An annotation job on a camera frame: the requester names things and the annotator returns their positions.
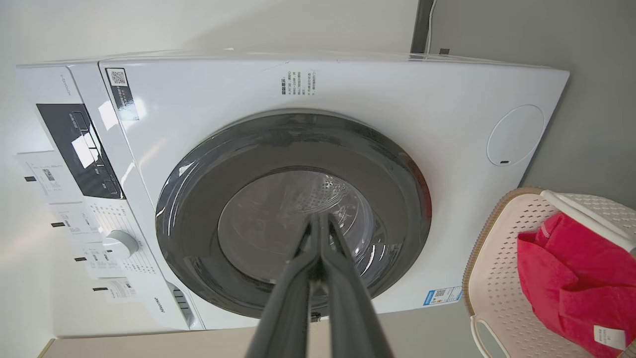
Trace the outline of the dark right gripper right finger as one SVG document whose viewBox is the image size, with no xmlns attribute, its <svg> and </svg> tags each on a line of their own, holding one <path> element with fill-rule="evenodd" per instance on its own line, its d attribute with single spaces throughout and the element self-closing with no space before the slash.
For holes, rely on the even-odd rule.
<svg viewBox="0 0 636 358">
<path fill-rule="evenodd" d="M 334 358 L 392 358 L 393 351 L 366 285 L 332 214 L 322 214 L 320 262 L 327 284 L 331 351 Z"/>
</svg>

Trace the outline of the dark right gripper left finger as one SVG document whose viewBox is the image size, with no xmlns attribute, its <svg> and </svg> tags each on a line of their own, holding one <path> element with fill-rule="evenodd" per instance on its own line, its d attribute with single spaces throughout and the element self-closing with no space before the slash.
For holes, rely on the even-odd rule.
<svg viewBox="0 0 636 358">
<path fill-rule="evenodd" d="M 298 246 L 275 284 L 245 354 L 247 358 L 304 358 L 311 323 L 312 284 L 319 279 L 321 222 L 305 222 Z"/>
</svg>

